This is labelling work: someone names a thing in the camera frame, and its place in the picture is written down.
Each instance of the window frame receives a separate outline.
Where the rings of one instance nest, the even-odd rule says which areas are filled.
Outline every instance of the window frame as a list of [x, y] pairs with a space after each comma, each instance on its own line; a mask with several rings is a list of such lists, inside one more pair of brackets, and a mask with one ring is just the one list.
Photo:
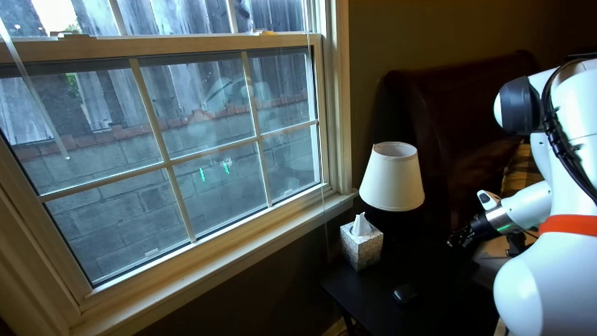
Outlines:
[[[303, 46], [313, 48], [316, 82], [316, 110], [327, 110], [318, 119], [324, 126], [320, 141], [322, 180], [292, 195], [273, 210], [258, 214], [258, 220], [245, 218], [217, 231], [210, 238], [199, 238], [184, 248], [137, 266], [119, 283], [105, 281], [98, 287], [83, 283], [68, 248], [38, 203], [31, 184], [20, 173], [18, 162], [8, 154], [8, 147], [0, 145], [0, 281], [12, 287], [8, 300], [12, 313], [7, 320], [16, 324], [14, 332], [55, 330], [55, 334], [96, 334], [105, 330], [137, 330], [143, 324], [182, 306], [189, 298], [208, 291], [225, 278], [240, 272], [273, 250], [285, 246], [305, 231], [324, 223], [331, 216], [348, 208], [354, 197], [350, 190], [350, 111], [348, 111], [348, 59], [346, 59], [346, 3], [322, 1], [322, 33], [273, 33], [273, 35], [201, 35], [202, 50], [253, 50]], [[14, 42], [23, 61], [92, 59], [120, 57], [128, 54], [148, 54], [160, 44], [167, 54], [195, 52], [193, 37], [66, 37], [55, 40], [18, 40]], [[35, 315], [40, 324], [21, 320], [21, 315]]]

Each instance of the electrical cord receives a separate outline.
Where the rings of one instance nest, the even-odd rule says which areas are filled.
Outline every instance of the electrical cord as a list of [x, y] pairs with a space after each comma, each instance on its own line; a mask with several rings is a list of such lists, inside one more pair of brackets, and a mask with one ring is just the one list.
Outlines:
[[521, 229], [525, 235], [529, 235], [529, 236], [533, 236], [533, 238], [536, 238], [538, 235], [536, 233], [533, 233], [533, 231], [529, 231], [529, 229]]
[[570, 63], [576, 63], [577, 59], [566, 61], [563, 65], [559, 65], [546, 80], [544, 89], [540, 93], [540, 106], [542, 106], [542, 115], [540, 115], [540, 123], [544, 126], [546, 132], [546, 139], [553, 151], [553, 154], [559, 158], [561, 166], [566, 169], [566, 173], [574, 179], [574, 182], [592, 199], [592, 203], [597, 205], [597, 188], [592, 186], [592, 182], [589, 180], [589, 177], [585, 175], [581, 164], [579, 164], [579, 156], [574, 152], [564, 130], [561, 128], [561, 123], [557, 119], [557, 110], [549, 98], [551, 93], [551, 82], [553, 78], [559, 74], [559, 70]]

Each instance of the brown wall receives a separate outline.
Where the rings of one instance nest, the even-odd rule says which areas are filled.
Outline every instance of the brown wall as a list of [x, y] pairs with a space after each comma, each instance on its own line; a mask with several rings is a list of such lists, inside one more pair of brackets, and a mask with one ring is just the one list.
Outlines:
[[333, 302], [318, 285], [326, 259], [326, 231], [318, 227], [137, 336], [322, 334], [337, 319]]
[[389, 68], [423, 68], [516, 48], [540, 61], [597, 44], [591, 0], [350, 0], [354, 184], [372, 143], [370, 108]]

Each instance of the white robot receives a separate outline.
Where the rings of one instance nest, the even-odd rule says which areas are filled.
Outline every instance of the white robot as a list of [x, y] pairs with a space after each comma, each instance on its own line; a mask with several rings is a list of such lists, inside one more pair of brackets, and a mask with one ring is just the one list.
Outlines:
[[538, 225], [536, 240], [495, 274], [493, 302], [510, 334], [597, 334], [597, 59], [507, 82], [493, 100], [501, 128], [529, 134], [544, 180], [510, 197], [479, 190], [497, 233]]

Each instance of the lamp shade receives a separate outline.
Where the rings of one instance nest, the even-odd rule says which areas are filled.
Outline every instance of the lamp shade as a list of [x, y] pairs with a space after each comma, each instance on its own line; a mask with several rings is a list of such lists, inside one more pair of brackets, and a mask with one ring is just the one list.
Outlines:
[[424, 192], [417, 151], [406, 141], [372, 143], [359, 197], [380, 210], [410, 210], [423, 203]]

